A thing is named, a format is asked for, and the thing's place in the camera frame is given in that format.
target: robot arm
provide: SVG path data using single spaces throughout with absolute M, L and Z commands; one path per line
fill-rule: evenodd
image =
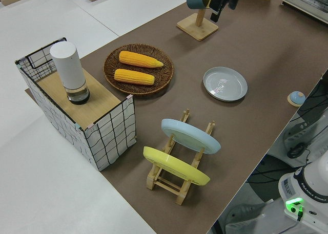
M 328 234 L 328 151 L 279 180 L 285 213 L 318 233 Z

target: brown tabletop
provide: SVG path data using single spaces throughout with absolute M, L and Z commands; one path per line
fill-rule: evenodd
M 235 10 L 223 10 L 218 31 L 203 41 L 176 27 L 197 12 L 182 4 L 81 60 L 121 100 L 126 94 L 103 76 L 104 61 L 113 50 L 131 43 L 149 44 L 166 52 L 174 64 L 166 93 L 135 99 L 137 143 L 102 171 L 157 233 L 206 233 L 295 114 L 288 94 L 308 95 L 327 70 L 327 26 L 280 4 L 281 0 L 240 0 Z M 216 66 L 244 76 L 245 98 L 223 102 L 207 93 L 203 75 Z M 203 156 L 198 168 L 211 180 L 205 186 L 192 185 L 179 206 L 174 194 L 156 186 L 146 188 L 152 164 L 142 150 L 145 145 L 162 149 L 167 137 L 161 120 L 179 119 L 187 108 L 188 123 L 199 129 L 216 122 L 212 136 L 222 148 Z M 172 155 L 191 163 L 194 153 L 176 145 Z

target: wicker tray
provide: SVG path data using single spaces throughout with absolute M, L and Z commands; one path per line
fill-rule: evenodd
M 157 60 L 163 62 L 164 66 L 161 68 L 152 69 L 121 63 L 119 62 L 118 58 L 121 51 L 131 51 L 154 57 Z M 154 75 L 155 83 L 152 86 L 146 86 L 116 81 L 114 79 L 114 73 L 116 69 L 128 69 Z M 173 63 L 163 51 L 156 47 L 143 44 L 130 44 L 121 46 L 108 55 L 104 63 L 104 76 L 113 87 L 122 92 L 137 96 L 155 94 L 163 90 L 170 83 L 173 77 Z

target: green light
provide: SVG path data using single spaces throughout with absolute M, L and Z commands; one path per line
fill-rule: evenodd
M 303 198 L 300 198 L 300 197 L 288 200 L 288 201 L 286 201 L 286 208 L 291 212 L 292 207 L 299 205 L 303 201 L 304 201 Z M 299 211 L 303 211 L 302 206 L 299 206 Z

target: wire frame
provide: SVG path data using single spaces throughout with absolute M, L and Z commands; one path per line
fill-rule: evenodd
M 134 98 L 128 96 L 83 130 L 37 83 L 56 71 L 50 48 L 63 40 L 66 39 L 56 40 L 15 63 L 51 124 L 101 171 L 136 143 Z

